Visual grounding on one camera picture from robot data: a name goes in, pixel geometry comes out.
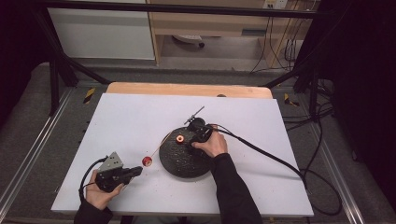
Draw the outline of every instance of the person's left hand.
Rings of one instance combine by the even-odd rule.
[[[95,182],[96,175],[97,170],[93,170],[90,183]],[[111,199],[120,194],[122,188],[123,184],[120,184],[113,191],[107,193],[99,189],[96,184],[91,184],[85,189],[87,202],[95,206],[97,209],[103,211]]]

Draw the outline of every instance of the circular black disc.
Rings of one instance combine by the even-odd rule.
[[[184,144],[177,144],[178,135],[183,135]],[[192,152],[187,148],[193,136],[194,133],[187,128],[178,128],[172,131],[160,147],[160,161],[170,174],[181,178],[194,178],[210,170],[211,160],[203,151],[201,154],[197,153],[197,149]]]

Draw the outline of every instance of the white table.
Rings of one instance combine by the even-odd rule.
[[[197,117],[223,125],[297,168],[276,100],[105,93],[51,210],[75,213],[79,182],[94,161],[117,151],[124,167],[142,165],[142,159],[154,152],[166,134],[182,127],[202,105],[205,109]],[[313,216],[297,174],[230,136],[226,140],[262,216]],[[109,208],[115,214],[186,217],[219,213],[210,172],[182,179],[164,170],[158,152],[152,159],[153,164],[111,201]]]

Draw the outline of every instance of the hand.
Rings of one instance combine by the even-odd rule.
[[[214,158],[221,153],[227,153],[227,142],[224,139],[224,135],[217,131],[213,131],[210,138],[204,143],[193,142],[193,147],[202,149],[209,157]]]
[[[97,170],[93,170],[90,183],[95,182],[96,174]],[[122,188],[123,184],[120,184],[113,191],[107,193],[99,189],[96,184],[91,184],[86,188],[87,202],[99,210],[104,210],[111,199],[120,194]]]

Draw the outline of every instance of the black sleeve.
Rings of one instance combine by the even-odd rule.
[[[221,223],[259,224],[262,216],[248,191],[248,186],[236,172],[230,154],[219,154],[213,159]]]
[[[101,211],[84,200],[76,213],[75,224],[107,224],[113,218],[110,209]]]

